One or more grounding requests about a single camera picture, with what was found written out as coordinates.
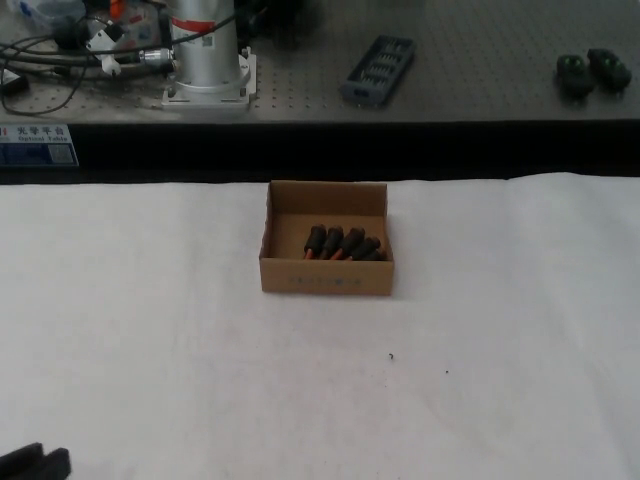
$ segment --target cardboard box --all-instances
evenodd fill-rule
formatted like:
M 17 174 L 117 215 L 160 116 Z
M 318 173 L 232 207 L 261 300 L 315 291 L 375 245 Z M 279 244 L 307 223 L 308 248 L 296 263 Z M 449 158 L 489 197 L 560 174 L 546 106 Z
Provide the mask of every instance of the cardboard box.
M 363 227 L 387 253 L 382 262 L 303 260 L 311 227 Z M 367 183 L 274 181 L 260 251 L 265 292 L 390 295 L 393 251 L 387 235 L 387 186 Z

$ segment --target black connector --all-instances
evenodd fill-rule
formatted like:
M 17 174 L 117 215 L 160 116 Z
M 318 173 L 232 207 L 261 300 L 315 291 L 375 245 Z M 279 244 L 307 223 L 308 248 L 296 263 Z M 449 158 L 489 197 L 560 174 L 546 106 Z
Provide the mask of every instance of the black connector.
M 45 455 L 42 444 L 34 443 L 0 457 L 0 479 L 64 480 L 69 475 L 71 457 L 66 448 Z
M 558 82 L 562 91 L 572 98 L 584 98 L 595 88 L 587 66 L 578 55 L 563 55 L 557 62 Z
M 380 239 L 378 237 L 365 238 L 364 241 L 351 252 L 350 258 L 354 261 L 362 260 L 378 248 L 380 248 Z
M 341 260 L 351 255 L 358 245 L 364 240 L 364 228 L 352 228 L 346 237 L 340 242 L 340 248 L 333 254 L 331 260 Z
M 344 238 L 344 231 L 342 227 L 331 227 L 327 233 L 327 239 L 322 246 L 322 253 L 320 253 L 319 260 L 327 260 L 336 253 L 336 250 L 340 248 L 340 242 Z
M 612 51 L 592 48 L 587 56 L 591 72 L 609 90 L 620 92 L 631 83 L 631 71 Z
M 327 228 L 324 225 L 311 227 L 311 233 L 304 246 L 305 260 L 311 260 L 322 252 L 322 246 L 327 239 Z
M 380 253 L 378 250 L 374 250 L 369 255 L 364 257 L 361 261 L 362 262 L 381 262 L 382 260 L 384 260 L 384 255 Z

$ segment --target cable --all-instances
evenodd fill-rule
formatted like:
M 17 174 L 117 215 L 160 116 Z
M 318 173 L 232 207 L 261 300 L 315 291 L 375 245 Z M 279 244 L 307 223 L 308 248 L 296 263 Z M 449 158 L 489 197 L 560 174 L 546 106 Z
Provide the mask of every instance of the cable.
M 225 18 L 224 20 L 222 20 L 220 23 L 216 23 L 214 26 L 212 26 L 211 28 L 208 28 L 206 30 L 203 30 L 202 32 L 198 32 L 198 33 L 194 33 L 193 35 L 188 35 L 186 37 L 182 37 L 179 38 L 177 40 L 173 40 L 171 42 L 171 46 L 175 46 L 175 45 L 180 45 L 182 43 L 186 43 L 186 42 L 191 42 L 193 40 L 197 40 L 198 38 L 202 38 L 206 35 L 210 35 L 212 33 L 215 33 L 217 30 L 221 29 L 222 27 L 229 25 L 231 22 L 235 21 L 236 18 L 238 16 L 238 12 L 234 13 L 233 15 L 229 16 L 228 18 Z M 0 43 L 0 47 L 4 47 L 5 50 L 7 48 L 12 48 L 11 45 L 7 45 L 6 43 Z M 128 53 L 138 53 L 141 51 L 147 51 L 147 50 L 158 50 L 161 48 L 166 48 L 165 45 L 151 45 L 149 47 L 139 47 L 139 48 L 125 48 L 125 49 L 120 49 L 120 50 L 100 50 L 100 51 L 95 51 L 95 52 L 91 52 L 92 55 L 125 55 Z M 60 52 L 52 52 L 52 51 L 45 51 L 45 52 L 41 52 L 41 51 L 37 51 L 37 50 L 24 50 L 21 53 L 26 53 L 29 55 L 35 55 L 35 56 L 60 56 Z M 65 53 L 65 56 L 68 57 L 75 57 L 75 56 L 84 56 L 84 54 L 79 53 L 79 52 L 69 52 L 69 53 Z M 69 62 L 70 60 L 67 59 L 60 59 L 66 62 Z M 44 62 L 38 62 L 38 61 L 32 61 L 31 59 L 28 61 L 24 61 L 23 63 L 34 63 L 34 64 L 41 64 L 41 65 L 53 65 L 52 63 L 44 63 Z
M 74 25 L 74 29 L 77 28 L 78 25 L 80 24 L 80 22 L 82 22 L 84 20 L 86 20 L 84 17 L 81 18 L 80 20 L 78 20 Z M 9 63 L 11 62 L 11 60 L 15 60 L 22 53 L 23 50 L 26 50 L 27 48 L 33 47 L 33 46 L 35 46 L 35 45 L 37 45 L 39 43 L 45 42 L 45 41 L 50 40 L 50 39 L 51 39 L 50 37 L 49 38 L 40 37 L 38 40 L 34 40 L 33 43 L 28 44 L 24 48 L 19 48 L 18 47 L 18 45 L 20 43 L 23 43 L 24 40 L 18 40 L 17 42 L 15 42 L 11 46 L 11 49 L 15 50 L 16 53 L 13 55 L 13 57 L 11 59 L 5 60 L 2 63 L 2 66 L 0 66 L 0 87 L 2 85 L 4 85 L 4 71 L 9 66 Z M 30 116 L 30 117 L 38 116 L 38 115 L 47 115 L 49 113 L 54 113 L 54 112 L 57 112 L 58 110 L 62 110 L 64 107 L 66 107 L 69 104 L 69 102 L 71 102 L 71 100 L 73 99 L 73 96 L 75 95 L 75 93 L 80 88 L 80 85 L 82 85 L 82 82 L 85 79 L 85 75 L 87 73 L 87 68 L 89 66 L 89 59 L 90 59 L 90 53 L 87 51 L 87 52 L 85 52 L 85 64 L 84 64 L 84 68 L 82 69 L 82 73 L 80 73 L 80 76 L 78 77 L 76 83 L 74 84 L 73 88 L 71 89 L 71 93 L 69 93 L 69 95 L 64 100 L 64 102 L 62 102 L 57 107 L 49 108 L 47 110 L 42 110 L 42 111 L 39 111 L 39 112 L 23 112 L 23 111 L 20 111 L 20 110 L 15 110 L 14 108 L 9 107 L 7 105 L 6 97 L 2 93 L 2 88 L 0 88 L 0 102 L 2 103 L 2 108 L 4 108 L 6 112 L 11 113 L 13 115 L 22 115 L 22 116 Z

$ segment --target white paper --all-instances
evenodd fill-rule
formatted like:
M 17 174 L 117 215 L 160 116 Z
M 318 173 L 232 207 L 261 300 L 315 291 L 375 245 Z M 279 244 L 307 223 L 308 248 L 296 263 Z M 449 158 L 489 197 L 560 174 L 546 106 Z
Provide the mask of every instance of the white paper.
M 87 480 L 640 478 L 640 180 L 391 184 L 391 298 L 263 294 L 265 198 L 0 188 L 0 452 L 64 446 Z

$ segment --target black plastic piece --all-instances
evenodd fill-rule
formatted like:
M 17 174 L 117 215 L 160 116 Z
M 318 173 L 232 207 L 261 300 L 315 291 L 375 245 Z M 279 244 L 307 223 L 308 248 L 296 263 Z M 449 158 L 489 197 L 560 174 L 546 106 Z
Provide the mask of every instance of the black plastic piece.
M 71 457 L 66 448 L 45 456 L 42 444 L 34 443 L 0 457 L 2 480 L 64 480 L 69 475 Z
M 382 105 L 402 78 L 415 52 L 413 40 L 379 36 L 340 87 L 340 93 L 345 100 L 360 105 Z
M 374 250 L 366 257 L 360 260 L 361 262 L 380 262 L 382 261 L 382 254 L 378 250 Z
M 2 95 L 9 97 L 29 88 L 29 80 L 24 75 L 18 75 L 10 70 L 4 71 Z
M 573 98 L 586 97 L 596 86 L 585 61 L 578 55 L 563 55 L 558 58 L 557 75 L 562 91 Z
M 311 227 L 311 233 L 304 246 L 305 253 L 311 249 L 314 255 L 320 254 L 324 241 L 327 239 L 327 229 L 324 225 L 315 225 Z
M 44 458 L 41 443 L 32 443 L 0 457 L 0 479 L 14 477 Z
M 631 83 L 631 70 L 611 50 L 592 48 L 587 56 L 591 72 L 608 89 L 619 92 Z
M 364 228 L 352 228 L 346 237 L 340 242 L 340 248 L 342 249 L 342 256 L 348 257 L 351 255 L 358 245 L 364 240 Z
M 340 242 L 344 238 L 344 231 L 342 227 L 331 227 L 327 233 L 327 239 L 322 246 L 323 259 L 331 257 L 340 248 Z
M 69 450 L 58 448 L 11 480 L 64 480 L 71 475 Z
M 354 261 L 362 260 L 378 248 L 380 248 L 380 239 L 378 237 L 365 238 L 364 242 L 351 252 L 351 258 L 353 258 Z

